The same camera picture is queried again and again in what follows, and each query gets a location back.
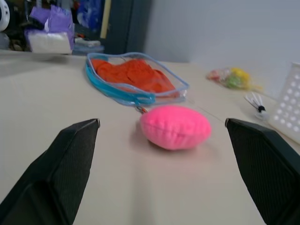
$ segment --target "pink plush toy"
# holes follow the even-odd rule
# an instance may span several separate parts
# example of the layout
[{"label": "pink plush toy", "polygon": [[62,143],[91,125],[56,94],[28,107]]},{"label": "pink plush toy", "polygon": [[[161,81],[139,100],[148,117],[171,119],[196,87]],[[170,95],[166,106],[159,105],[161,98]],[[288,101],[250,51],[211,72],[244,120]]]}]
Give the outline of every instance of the pink plush toy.
[{"label": "pink plush toy", "polygon": [[143,114],[142,132],[149,141],[168,150],[191,149],[210,136],[209,121],[182,106],[160,106]]}]

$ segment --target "orange cloth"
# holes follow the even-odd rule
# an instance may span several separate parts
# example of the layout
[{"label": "orange cloth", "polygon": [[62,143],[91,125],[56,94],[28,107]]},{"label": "orange cloth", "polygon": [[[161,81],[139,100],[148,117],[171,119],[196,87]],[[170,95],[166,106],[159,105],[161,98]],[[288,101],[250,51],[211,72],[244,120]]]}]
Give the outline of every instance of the orange cloth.
[{"label": "orange cloth", "polygon": [[91,62],[98,76],[107,82],[127,83],[152,93],[175,89],[161,71],[152,69],[145,60],[130,60],[119,65],[98,59],[92,59]]}]

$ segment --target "purple bag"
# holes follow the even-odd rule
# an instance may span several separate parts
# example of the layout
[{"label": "purple bag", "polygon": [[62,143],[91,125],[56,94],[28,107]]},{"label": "purple bag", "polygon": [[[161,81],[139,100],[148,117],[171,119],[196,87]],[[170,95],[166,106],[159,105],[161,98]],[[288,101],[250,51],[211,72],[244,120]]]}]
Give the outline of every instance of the purple bag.
[{"label": "purple bag", "polygon": [[48,20],[49,31],[34,30],[34,29],[25,30],[25,37],[29,42],[29,44],[30,44],[30,40],[28,39],[29,34],[33,34],[33,33],[49,34],[49,38],[50,38],[50,37],[54,37],[51,34],[66,33],[70,43],[70,49],[73,49],[74,27],[73,27],[72,13],[70,10],[62,9],[54,5],[51,5],[51,10],[40,8],[40,7],[34,7],[31,11],[30,16],[36,18],[43,24],[45,24]]},{"label": "purple bag", "polygon": [[47,19],[50,16],[50,10],[47,9],[47,8],[37,8],[37,7],[34,6],[32,8],[30,16],[32,16],[33,18],[37,19],[42,24],[45,24],[45,22],[47,21]]}]

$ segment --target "clutter in background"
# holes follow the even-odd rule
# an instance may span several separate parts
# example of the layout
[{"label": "clutter in background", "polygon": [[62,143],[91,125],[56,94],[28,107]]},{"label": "clutter in background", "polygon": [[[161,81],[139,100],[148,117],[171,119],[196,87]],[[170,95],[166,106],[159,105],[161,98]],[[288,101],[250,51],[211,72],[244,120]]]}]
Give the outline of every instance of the clutter in background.
[{"label": "clutter in background", "polygon": [[292,64],[269,123],[300,144],[300,64]]},{"label": "clutter in background", "polygon": [[207,79],[222,84],[230,89],[261,89],[251,84],[250,74],[240,68],[223,68],[212,70]]},{"label": "clutter in background", "polygon": [[0,32],[0,49],[7,50],[9,48],[9,38],[6,34]]},{"label": "clutter in background", "polygon": [[188,150],[211,134],[209,121],[199,112],[183,106],[160,106],[140,118],[143,134],[167,150]]},{"label": "clutter in background", "polygon": [[71,11],[53,5],[51,9],[34,7],[30,16],[44,24],[43,30],[25,30],[32,52],[72,53],[74,28]]},{"label": "clutter in background", "polygon": [[86,72],[102,93],[123,105],[182,102],[189,85],[142,53],[88,54]]},{"label": "clutter in background", "polygon": [[82,37],[76,37],[72,54],[87,55],[88,53],[103,53],[103,51],[104,46],[101,46],[100,41],[91,41]]},{"label": "clutter in background", "polygon": [[245,99],[257,110],[255,116],[260,120],[267,120],[269,114],[266,112],[265,107],[263,106],[262,97],[258,94],[251,93],[252,97],[245,96]]}]

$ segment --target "white table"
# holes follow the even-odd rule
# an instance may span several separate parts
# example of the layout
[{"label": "white table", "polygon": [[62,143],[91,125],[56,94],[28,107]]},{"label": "white table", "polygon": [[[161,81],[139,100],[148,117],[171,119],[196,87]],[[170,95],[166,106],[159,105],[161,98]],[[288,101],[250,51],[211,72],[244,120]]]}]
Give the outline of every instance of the white table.
[{"label": "white table", "polygon": [[194,151],[161,152],[137,129],[139,112],[89,84],[84,63],[83,57],[0,52],[0,201],[61,129],[100,118],[75,225],[264,224],[224,126],[227,117],[258,122],[240,92],[205,80],[197,66],[165,63],[191,84],[182,105],[207,116],[212,135]]}]

